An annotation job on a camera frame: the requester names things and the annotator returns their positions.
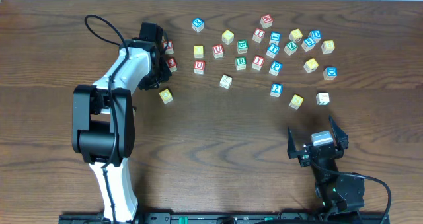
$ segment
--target wooden surface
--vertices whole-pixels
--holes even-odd
[[[380,178],[390,185],[392,223],[423,218],[423,3],[384,1],[247,0],[3,0],[0,4],[0,223],[57,223],[63,212],[97,212],[103,202],[94,174],[71,148],[72,92],[103,76],[117,58],[116,46],[98,40],[83,18],[98,14],[126,38],[141,22],[156,22],[174,42],[178,71],[168,87],[174,101],[164,105],[159,91],[137,91],[133,104],[136,141],[130,172],[141,205],[173,211],[279,211],[312,209],[310,168],[286,154],[289,125],[299,145],[328,130],[332,114],[350,136],[338,160],[340,170]],[[252,41],[260,16],[274,17],[261,44]],[[197,34],[192,19],[205,20]],[[113,32],[92,21],[99,34]],[[269,32],[303,34],[320,29],[334,40],[332,54],[321,42],[276,60],[279,76],[268,73]],[[212,46],[230,29],[235,42],[214,59]],[[236,40],[247,39],[247,70],[235,70]],[[205,75],[193,71],[193,45],[205,47]],[[266,58],[262,71],[253,57]],[[307,74],[304,61],[319,68]],[[326,66],[339,76],[323,80]],[[229,90],[219,87],[233,77]],[[273,82],[284,85],[270,97]],[[330,93],[328,106],[315,95]],[[294,94],[305,101],[288,107]],[[383,211],[382,186],[365,184],[365,211]]]

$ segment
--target letter cube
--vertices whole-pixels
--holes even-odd
[[[332,53],[333,50],[335,50],[335,43],[333,43],[333,41],[324,41],[322,43],[322,52],[324,54],[329,54]]]
[[[200,59],[204,57],[204,47],[194,46],[194,58]]]
[[[220,80],[220,86],[225,88],[225,89],[229,89],[229,86],[231,86],[232,83],[232,78],[230,78],[227,75],[223,75],[222,79]]]
[[[206,68],[206,63],[204,61],[196,61],[194,64],[194,73],[203,75],[205,68]]]
[[[224,51],[222,44],[213,46],[213,55],[215,59],[223,57],[223,53]]]
[[[304,39],[301,47],[308,52],[309,50],[313,49],[316,46],[316,42],[313,41],[311,38]]]
[[[316,96],[317,105],[327,105],[330,102],[329,93],[318,93]]]
[[[260,29],[256,29],[254,31],[254,34],[252,35],[252,39],[258,43],[260,43],[264,37],[265,32],[263,30]]]
[[[254,60],[252,61],[252,68],[256,70],[261,70],[263,64],[264,64],[264,58],[260,56],[256,56],[254,57]]]
[[[323,71],[323,79],[324,80],[334,80],[338,72],[335,67],[327,67],[325,71]]]
[[[196,31],[197,33],[201,32],[201,30],[204,29],[204,22],[200,18],[196,18],[191,23],[192,29]]]
[[[285,46],[284,51],[290,56],[292,55],[294,52],[296,52],[298,49],[297,44],[295,44],[294,42],[288,42]]]
[[[293,109],[298,109],[301,106],[301,104],[303,103],[303,101],[304,101],[304,98],[301,98],[298,95],[294,95],[292,97],[292,100],[291,100],[289,106]]]
[[[282,69],[282,66],[283,65],[281,63],[273,61],[272,65],[270,66],[269,74],[278,76],[280,69]]]
[[[280,42],[280,38],[281,38],[281,34],[279,32],[270,33],[269,45],[273,43],[278,46]]]
[[[302,37],[303,37],[303,34],[301,33],[299,29],[295,29],[289,34],[289,39],[295,43],[299,42],[302,39]]]
[[[247,40],[239,40],[237,44],[238,54],[246,53],[249,49]]]
[[[281,84],[274,83],[270,89],[270,96],[279,97],[282,94],[283,86]]]
[[[317,43],[317,42],[320,42],[320,39],[322,38],[322,34],[320,33],[320,30],[312,30],[309,33],[309,37]]]
[[[176,67],[176,61],[173,58],[170,58],[166,61],[167,66],[171,72],[175,72],[178,68]]]
[[[162,43],[163,49],[165,49],[167,42]],[[169,45],[167,45],[167,49],[165,51],[165,54],[173,54],[173,42],[169,41]]]
[[[263,28],[271,27],[272,23],[273,23],[273,18],[270,15],[264,15],[260,20],[260,24],[262,25]]]
[[[271,44],[270,46],[269,46],[269,48],[267,49],[267,52],[266,52],[266,55],[268,56],[268,57],[271,57],[271,58],[275,58],[275,56],[278,54],[278,52],[279,52],[279,46],[277,46],[277,45],[275,45],[275,44]]]
[[[318,66],[319,66],[319,64],[313,58],[313,59],[309,59],[308,61],[305,62],[304,69],[306,70],[307,73],[311,73],[311,72],[315,71],[318,68]]]
[[[230,30],[226,30],[222,34],[222,41],[225,42],[227,45],[229,45],[233,41],[234,38],[235,38],[235,35]]]
[[[247,59],[245,57],[239,57],[235,59],[235,65],[237,66],[237,70],[242,70],[247,67]]]
[[[159,93],[161,100],[166,104],[168,102],[171,102],[173,100],[172,94],[168,89],[165,89]]]

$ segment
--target wooden table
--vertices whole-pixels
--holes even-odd
[[[279,211],[313,209],[310,168],[286,153],[287,126],[299,145],[312,133],[329,130],[328,115],[350,136],[339,169],[380,178],[390,185],[392,223],[423,218],[423,4],[386,1],[257,0],[3,0],[0,4],[0,223],[57,223],[63,212],[103,208],[94,174],[71,148],[71,103],[76,85],[90,85],[117,58],[116,46],[98,40],[83,18],[108,19],[126,38],[141,22],[156,22],[174,42],[178,71],[159,91],[137,91],[136,141],[130,172],[140,204],[173,211]],[[274,24],[261,44],[252,41],[260,16]],[[195,33],[191,20],[206,27]],[[93,29],[117,36],[99,22]],[[336,49],[322,54],[319,42],[305,53],[280,52],[279,76],[268,73],[269,32],[304,34],[319,29]],[[247,39],[245,71],[235,70],[236,43],[214,59],[212,46],[224,30]],[[206,72],[193,71],[193,45],[205,47]],[[266,58],[251,69],[255,55]],[[302,68],[314,57],[319,68]],[[323,80],[326,66],[338,77]],[[229,90],[219,86],[233,77]],[[284,85],[270,96],[273,82]],[[330,93],[317,106],[318,92]],[[305,101],[288,106],[294,94]],[[387,195],[365,184],[364,211],[383,211]]]

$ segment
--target block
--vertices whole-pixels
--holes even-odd
[[[261,70],[263,64],[264,64],[264,58],[260,56],[256,56],[254,57],[254,60],[252,61],[252,68],[256,70]]]
[[[335,50],[335,43],[333,43],[333,41],[324,41],[322,43],[322,52],[324,54],[329,54],[332,53],[333,50]]]
[[[260,43],[264,37],[265,31],[257,28],[252,35],[252,39],[258,43]]]
[[[222,44],[213,46],[213,55],[215,59],[223,57],[223,53],[224,51]]]
[[[220,80],[220,86],[225,88],[225,89],[229,89],[229,87],[231,86],[232,83],[232,78],[230,78],[227,75],[223,75],[222,79]]]
[[[280,70],[282,69],[282,66],[283,65],[281,63],[273,61],[272,65],[270,66],[269,74],[278,76]]]
[[[325,71],[323,71],[323,79],[324,80],[334,80],[338,72],[335,67],[327,67]]]
[[[203,46],[194,46],[194,58],[201,59],[204,57]]]
[[[319,66],[319,64],[313,58],[313,59],[309,59],[308,61],[305,62],[304,69],[306,70],[307,73],[311,73],[311,72],[315,71],[318,68],[318,66]]]
[[[284,51],[290,56],[292,55],[294,52],[296,52],[298,49],[297,44],[295,44],[294,42],[288,42],[285,46]]]
[[[275,56],[278,54],[279,52],[279,46],[275,45],[275,44],[271,44],[269,46],[269,48],[267,48],[267,52],[266,55],[270,58],[275,58]]]
[[[161,91],[159,95],[165,104],[173,101],[172,94],[168,89]]]
[[[233,41],[234,38],[235,38],[235,35],[230,30],[226,30],[222,34],[222,41],[225,42],[227,45],[229,45]]]
[[[311,38],[304,39],[301,47],[308,52],[309,50],[313,49],[316,46],[316,42]]]
[[[327,105],[329,102],[329,93],[318,93],[316,95],[317,105]]]
[[[162,43],[163,49],[165,49],[166,44],[167,44],[167,42]],[[169,41],[169,45],[167,46],[165,54],[173,54],[173,42],[172,41]]]
[[[320,39],[322,38],[322,34],[320,33],[320,30],[312,30],[309,33],[309,37],[317,43],[317,42],[320,42]]]
[[[270,44],[275,44],[275,45],[279,46],[279,42],[280,42],[281,36],[282,35],[279,32],[272,32],[272,33],[270,33],[269,45]]]
[[[167,66],[169,67],[169,70],[171,72],[174,72],[178,69],[177,66],[176,66],[176,61],[173,58],[168,59],[166,61],[166,63],[167,63]]]
[[[302,39],[302,37],[303,37],[303,34],[301,33],[299,29],[295,29],[289,34],[289,39],[295,43],[299,42]]]
[[[245,57],[235,59],[235,66],[237,67],[237,70],[245,69],[247,67],[247,59],[245,59]]]
[[[197,33],[201,32],[201,30],[204,29],[204,22],[200,18],[196,18],[191,23],[192,29],[196,31]]]
[[[262,25],[263,28],[271,27],[272,23],[273,23],[273,18],[270,15],[264,15],[260,20],[260,24]]]
[[[206,63],[204,61],[196,61],[194,63],[194,73],[203,75],[204,69],[206,68]]]
[[[274,83],[270,89],[270,96],[279,97],[282,94],[283,86],[281,84]]]
[[[249,49],[249,43],[247,40],[239,40],[237,43],[238,54],[246,53]]]
[[[292,97],[291,102],[289,103],[289,106],[293,109],[298,109],[301,106],[301,104],[303,103],[303,101],[304,101],[304,98],[301,98],[298,95],[294,95]]]

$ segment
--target yellow cube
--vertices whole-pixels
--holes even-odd
[[[303,103],[303,101],[304,101],[304,98],[301,98],[298,95],[294,95],[289,106],[292,107],[293,109],[298,109]]]
[[[299,29],[295,29],[289,34],[289,39],[295,43],[299,42],[302,39],[302,37],[303,37],[303,34],[301,33]]]
[[[307,73],[311,73],[311,72],[315,71],[318,68],[318,66],[319,66],[319,64],[313,58],[313,59],[309,59],[307,62],[305,62],[304,69],[306,70]]]
[[[203,46],[194,46],[194,58],[199,59],[204,57]]]
[[[161,91],[159,95],[165,104],[173,100],[171,92],[168,89]]]
[[[222,34],[222,41],[229,45],[233,41],[234,37],[235,35],[230,30],[226,30]]]
[[[332,40],[330,40],[330,41],[324,41],[322,43],[322,52],[324,54],[332,53],[333,50],[335,50],[335,43],[333,43]]]

